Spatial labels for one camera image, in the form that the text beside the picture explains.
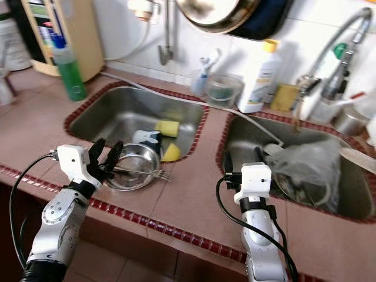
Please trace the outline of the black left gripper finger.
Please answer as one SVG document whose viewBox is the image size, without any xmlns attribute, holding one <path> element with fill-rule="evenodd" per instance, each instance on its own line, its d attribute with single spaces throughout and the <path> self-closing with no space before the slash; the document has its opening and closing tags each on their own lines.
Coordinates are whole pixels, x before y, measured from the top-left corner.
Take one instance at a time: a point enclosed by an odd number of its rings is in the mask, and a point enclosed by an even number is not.
<svg viewBox="0 0 376 282">
<path fill-rule="evenodd" d="M 111 147 L 107 158 L 106 158 L 106 172 L 112 173 L 120 160 L 120 154 L 123 151 L 123 142 L 116 142 L 113 147 Z"/>
<path fill-rule="evenodd" d="M 89 167 L 99 166 L 99 156 L 105 148 L 105 139 L 98 139 L 91 148 L 89 148 Z"/>
</svg>

